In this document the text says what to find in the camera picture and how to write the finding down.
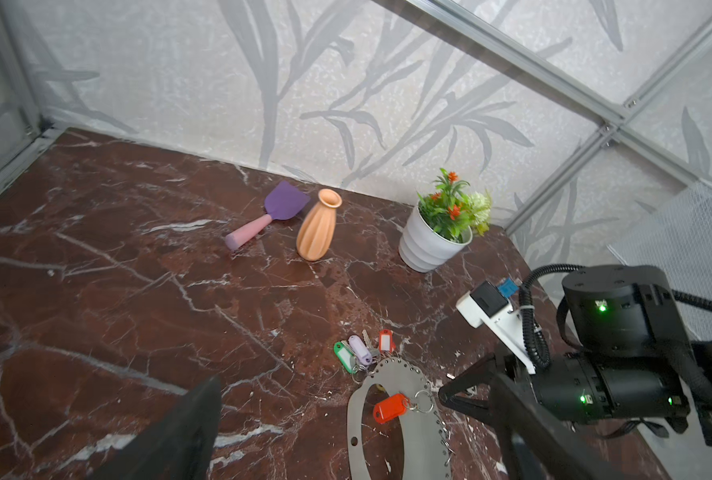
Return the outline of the orange red key tag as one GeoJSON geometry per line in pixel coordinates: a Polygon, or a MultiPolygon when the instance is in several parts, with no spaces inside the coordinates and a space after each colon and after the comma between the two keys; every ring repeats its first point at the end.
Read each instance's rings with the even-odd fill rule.
{"type": "Polygon", "coordinates": [[[397,419],[410,409],[409,399],[401,393],[379,401],[373,409],[373,418],[378,424],[386,424],[397,419]]]}

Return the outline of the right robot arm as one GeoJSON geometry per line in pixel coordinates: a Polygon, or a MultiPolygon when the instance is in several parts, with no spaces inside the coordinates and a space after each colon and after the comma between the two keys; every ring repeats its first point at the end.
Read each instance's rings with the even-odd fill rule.
{"type": "Polygon", "coordinates": [[[645,426],[658,437],[681,434],[696,413],[712,447],[712,340],[689,338],[679,305],[712,313],[712,300],[671,288],[654,266],[551,264],[526,276],[516,294],[482,283],[458,311],[498,337],[497,349],[439,390],[442,405],[485,424],[485,400],[468,391],[504,375],[557,419],[592,424],[617,419],[615,437],[645,426]],[[562,274],[556,324],[567,351],[553,356],[536,318],[533,285],[562,274]]]}

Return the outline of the purple key tag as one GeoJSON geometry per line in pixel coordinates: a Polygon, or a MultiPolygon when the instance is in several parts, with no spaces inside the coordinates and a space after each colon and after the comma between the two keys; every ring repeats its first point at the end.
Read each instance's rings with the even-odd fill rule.
{"type": "Polygon", "coordinates": [[[361,336],[351,335],[348,344],[361,365],[369,366],[373,363],[374,355],[361,336]]]}

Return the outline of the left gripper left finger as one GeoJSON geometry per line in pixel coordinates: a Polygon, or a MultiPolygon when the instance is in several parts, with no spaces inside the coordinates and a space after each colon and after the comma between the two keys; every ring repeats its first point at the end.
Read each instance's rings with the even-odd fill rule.
{"type": "Polygon", "coordinates": [[[92,479],[205,479],[222,409],[214,376],[97,468],[92,479]]]}

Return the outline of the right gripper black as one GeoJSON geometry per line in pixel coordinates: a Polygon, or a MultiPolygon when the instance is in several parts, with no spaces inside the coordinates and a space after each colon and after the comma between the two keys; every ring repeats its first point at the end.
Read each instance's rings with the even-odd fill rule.
{"type": "Polygon", "coordinates": [[[493,425],[494,420],[544,420],[548,411],[535,399],[529,382],[511,378],[516,363],[510,353],[482,357],[439,389],[440,404],[484,425],[493,425]],[[490,386],[490,402],[468,394],[480,386],[490,386]]]}

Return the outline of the green key tag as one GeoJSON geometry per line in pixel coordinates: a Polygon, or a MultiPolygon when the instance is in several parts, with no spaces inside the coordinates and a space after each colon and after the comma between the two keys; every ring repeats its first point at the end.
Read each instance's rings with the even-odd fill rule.
{"type": "Polygon", "coordinates": [[[346,342],[336,342],[333,351],[349,374],[355,375],[360,370],[360,362],[346,342]]]}

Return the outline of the orange ribbed vase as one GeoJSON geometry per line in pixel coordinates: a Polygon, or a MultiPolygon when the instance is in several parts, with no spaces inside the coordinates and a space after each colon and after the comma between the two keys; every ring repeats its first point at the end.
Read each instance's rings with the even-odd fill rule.
{"type": "Polygon", "coordinates": [[[336,227],[341,196],[332,189],[318,192],[318,202],[305,218],[298,233],[296,247],[302,258],[317,261],[328,251],[336,227]]]}

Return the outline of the white pot artificial plant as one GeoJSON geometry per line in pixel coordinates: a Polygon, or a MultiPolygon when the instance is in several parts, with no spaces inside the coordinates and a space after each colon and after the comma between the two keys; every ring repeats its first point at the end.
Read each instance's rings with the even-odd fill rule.
{"type": "Polygon", "coordinates": [[[490,229],[493,201],[487,192],[470,193],[469,182],[444,168],[434,185],[419,197],[399,244],[402,260],[420,273],[440,267],[490,229]]]}

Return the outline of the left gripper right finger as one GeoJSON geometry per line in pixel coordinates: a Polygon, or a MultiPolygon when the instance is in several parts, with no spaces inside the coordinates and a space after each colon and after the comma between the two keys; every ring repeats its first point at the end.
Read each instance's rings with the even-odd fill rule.
{"type": "Polygon", "coordinates": [[[622,479],[548,412],[544,420],[494,420],[503,463],[511,479],[622,479]]]}

